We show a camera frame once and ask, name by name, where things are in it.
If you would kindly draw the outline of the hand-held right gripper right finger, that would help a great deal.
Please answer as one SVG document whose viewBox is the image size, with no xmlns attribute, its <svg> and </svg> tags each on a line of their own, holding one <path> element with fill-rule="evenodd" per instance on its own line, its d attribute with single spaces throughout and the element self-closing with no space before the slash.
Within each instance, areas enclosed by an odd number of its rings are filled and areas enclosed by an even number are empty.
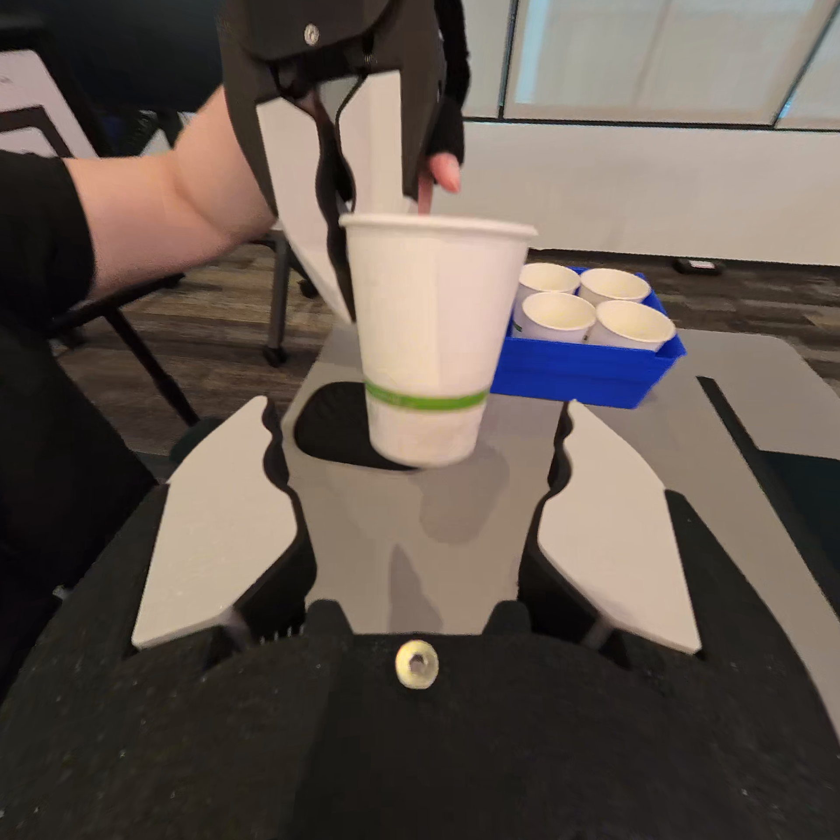
<svg viewBox="0 0 840 840">
<path fill-rule="evenodd" d="M 588 407 L 568 402 L 548 485 L 518 573 L 533 628 L 594 650 L 625 633 L 698 653 L 665 485 L 647 461 Z"/>
</svg>

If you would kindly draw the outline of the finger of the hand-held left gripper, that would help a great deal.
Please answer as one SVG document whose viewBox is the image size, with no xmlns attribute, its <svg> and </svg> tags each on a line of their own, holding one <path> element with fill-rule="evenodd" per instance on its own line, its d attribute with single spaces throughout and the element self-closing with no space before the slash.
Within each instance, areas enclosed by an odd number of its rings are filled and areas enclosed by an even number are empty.
<svg viewBox="0 0 840 840">
<path fill-rule="evenodd" d="M 321 298 L 346 323 L 356 317 L 333 121 L 351 91 L 318 88 L 302 101 L 275 98 L 256 108 L 278 225 Z"/>
<path fill-rule="evenodd" d="M 358 80 L 338 110 L 336 128 L 353 182 L 352 212 L 417 215 L 417 200 L 403 192 L 400 73 Z"/>
</svg>

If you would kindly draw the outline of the person's left forearm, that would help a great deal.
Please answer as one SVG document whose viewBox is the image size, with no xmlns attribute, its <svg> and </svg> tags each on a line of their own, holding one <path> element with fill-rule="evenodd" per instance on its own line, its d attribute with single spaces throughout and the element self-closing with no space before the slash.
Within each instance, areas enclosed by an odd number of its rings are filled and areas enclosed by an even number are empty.
<svg viewBox="0 0 840 840">
<path fill-rule="evenodd" d="M 277 221 L 235 137 L 224 87 L 167 152 L 64 164 L 91 239 L 92 300 L 208 265 Z"/>
</svg>

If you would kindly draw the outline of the frosted glass wall panel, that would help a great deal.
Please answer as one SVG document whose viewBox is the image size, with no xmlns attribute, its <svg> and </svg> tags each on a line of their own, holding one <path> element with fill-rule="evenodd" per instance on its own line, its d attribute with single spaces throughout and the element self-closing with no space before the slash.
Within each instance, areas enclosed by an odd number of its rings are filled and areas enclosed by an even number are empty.
<svg viewBox="0 0 840 840">
<path fill-rule="evenodd" d="M 504 119 L 768 128 L 838 2 L 518 2 Z"/>
</svg>

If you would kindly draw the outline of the person's black clothed torso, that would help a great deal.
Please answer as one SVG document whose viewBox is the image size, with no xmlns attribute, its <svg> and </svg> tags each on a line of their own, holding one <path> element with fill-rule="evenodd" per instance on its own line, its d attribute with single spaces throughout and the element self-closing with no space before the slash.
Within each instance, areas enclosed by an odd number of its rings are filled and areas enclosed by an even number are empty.
<svg viewBox="0 0 840 840">
<path fill-rule="evenodd" d="M 151 472 L 69 378 L 47 337 L 88 297 L 88 221 L 63 160 L 2 152 L 1 697 L 142 499 Z"/>
</svg>

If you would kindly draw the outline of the black tripod legs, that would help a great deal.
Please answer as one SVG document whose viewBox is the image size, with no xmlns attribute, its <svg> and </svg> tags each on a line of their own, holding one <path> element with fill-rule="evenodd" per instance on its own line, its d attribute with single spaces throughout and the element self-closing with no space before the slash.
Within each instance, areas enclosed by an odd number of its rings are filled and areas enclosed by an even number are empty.
<svg viewBox="0 0 840 840">
<path fill-rule="evenodd" d="M 183 273 L 179 273 L 157 280 L 146 280 L 130 287 L 121 288 L 96 300 L 84 301 L 64 315 L 53 319 L 45 335 L 48 340 L 58 340 L 72 350 L 84 344 L 85 340 L 81 337 L 81 329 L 85 325 L 97 319 L 104 319 L 137 361 L 141 363 L 157 391 L 170 408 L 187 427 L 194 427 L 200 422 L 200 417 L 196 414 L 180 386 L 166 373 L 122 311 L 124 307 L 157 291 L 176 288 L 183 277 Z"/>
</svg>

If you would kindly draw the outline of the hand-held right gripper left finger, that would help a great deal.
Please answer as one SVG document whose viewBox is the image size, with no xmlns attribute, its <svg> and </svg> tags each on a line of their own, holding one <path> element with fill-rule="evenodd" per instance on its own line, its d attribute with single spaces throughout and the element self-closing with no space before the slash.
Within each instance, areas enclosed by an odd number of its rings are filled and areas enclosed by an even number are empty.
<svg viewBox="0 0 840 840">
<path fill-rule="evenodd" d="M 246 646 L 299 629 L 317 561 L 273 402 L 247 402 L 165 488 L 132 645 L 221 627 Z"/>
</svg>

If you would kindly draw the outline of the white printed board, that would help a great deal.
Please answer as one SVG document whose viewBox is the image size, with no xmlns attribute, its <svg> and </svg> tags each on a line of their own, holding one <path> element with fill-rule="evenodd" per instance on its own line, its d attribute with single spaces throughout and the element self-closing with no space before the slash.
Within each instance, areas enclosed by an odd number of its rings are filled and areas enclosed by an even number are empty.
<svg viewBox="0 0 840 840">
<path fill-rule="evenodd" d="M 96 159 L 95 149 L 44 63 L 31 49 L 1 57 L 2 149 Z"/>
</svg>

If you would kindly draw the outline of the dark grey desk mat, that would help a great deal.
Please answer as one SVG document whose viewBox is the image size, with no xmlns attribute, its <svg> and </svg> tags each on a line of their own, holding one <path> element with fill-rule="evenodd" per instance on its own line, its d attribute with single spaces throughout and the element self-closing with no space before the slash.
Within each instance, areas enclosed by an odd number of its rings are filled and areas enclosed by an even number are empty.
<svg viewBox="0 0 840 840">
<path fill-rule="evenodd" d="M 839 462 L 754 449 L 751 468 L 797 549 L 839 572 Z"/>
</svg>

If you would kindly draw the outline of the blue plastic bin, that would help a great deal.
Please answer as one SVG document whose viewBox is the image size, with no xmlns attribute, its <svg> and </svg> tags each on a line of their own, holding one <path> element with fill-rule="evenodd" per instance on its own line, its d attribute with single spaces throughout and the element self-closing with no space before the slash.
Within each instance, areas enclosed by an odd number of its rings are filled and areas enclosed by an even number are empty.
<svg viewBox="0 0 840 840">
<path fill-rule="evenodd" d="M 665 313 L 653 289 L 643 304 Z M 515 301 L 515 310 L 521 305 Z M 505 338 L 490 391 L 505 396 L 632 409 L 686 355 L 678 334 L 656 353 Z"/>
</svg>

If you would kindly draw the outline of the person's left hand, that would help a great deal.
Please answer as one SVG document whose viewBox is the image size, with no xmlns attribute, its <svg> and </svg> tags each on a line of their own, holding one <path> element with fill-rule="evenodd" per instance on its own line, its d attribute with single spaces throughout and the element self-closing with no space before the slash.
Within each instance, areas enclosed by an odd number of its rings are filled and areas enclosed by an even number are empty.
<svg viewBox="0 0 840 840">
<path fill-rule="evenodd" d="M 460 191 L 461 167 L 465 160 L 463 108 L 471 82 L 463 3 L 435 1 L 434 6 L 444 48 L 446 79 L 427 149 L 427 162 L 419 175 L 417 205 L 420 214 L 431 211 L 435 186 L 452 194 Z"/>
</svg>

